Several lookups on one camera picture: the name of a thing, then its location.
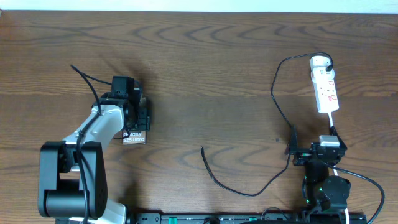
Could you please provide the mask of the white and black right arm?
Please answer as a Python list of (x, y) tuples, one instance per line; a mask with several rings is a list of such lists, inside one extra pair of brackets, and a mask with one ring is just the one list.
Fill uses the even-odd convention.
[(328, 135), (321, 135), (309, 148), (300, 147), (295, 126), (291, 127), (287, 153), (292, 155), (293, 165), (305, 168), (303, 192), (310, 213), (342, 212), (347, 208), (351, 183), (337, 175), (330, 175), (329, 168), (337, 165), (347, 147), (334, 127)]

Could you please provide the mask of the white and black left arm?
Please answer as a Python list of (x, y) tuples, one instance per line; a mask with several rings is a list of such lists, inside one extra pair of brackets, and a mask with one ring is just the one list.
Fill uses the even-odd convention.
[(141, 84), (114, 76), (89, 117), (61, 141), (40, 149), (38, 211), (57, 223), (131, 223), (127, 206), (108, 197), (103, 153), (118, 132), (148, 131)]

